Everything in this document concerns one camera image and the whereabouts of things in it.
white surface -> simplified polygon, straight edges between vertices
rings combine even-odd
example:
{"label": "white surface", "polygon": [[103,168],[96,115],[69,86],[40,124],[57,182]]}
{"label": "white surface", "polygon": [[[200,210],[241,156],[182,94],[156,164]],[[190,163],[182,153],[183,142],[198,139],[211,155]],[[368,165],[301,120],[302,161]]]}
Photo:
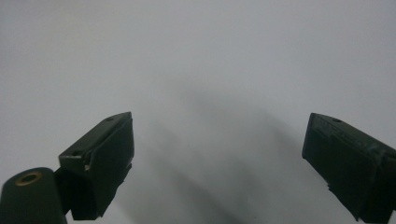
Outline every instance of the white surface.
{"label": "white surface", "polygon": [[396,147],[395,11],[2,1],[0,182],[56,169],[93,125],[132,111],[134,168],[90,223],[355,223],[302,159],[304,133],[317,112]]}

gray background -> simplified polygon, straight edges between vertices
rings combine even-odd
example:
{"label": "gray background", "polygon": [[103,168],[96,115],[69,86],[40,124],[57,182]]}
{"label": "gray background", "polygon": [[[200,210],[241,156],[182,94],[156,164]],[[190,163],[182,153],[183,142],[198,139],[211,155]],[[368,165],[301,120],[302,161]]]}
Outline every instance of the gray background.
{"label": "gray background", "polygon": [[2,1],[0,182],[57,169],[96,123],[132,111],[134,168],[87,223],[355,223],[302,159],[304,133],[317,112],[396,147],[395,11]]}

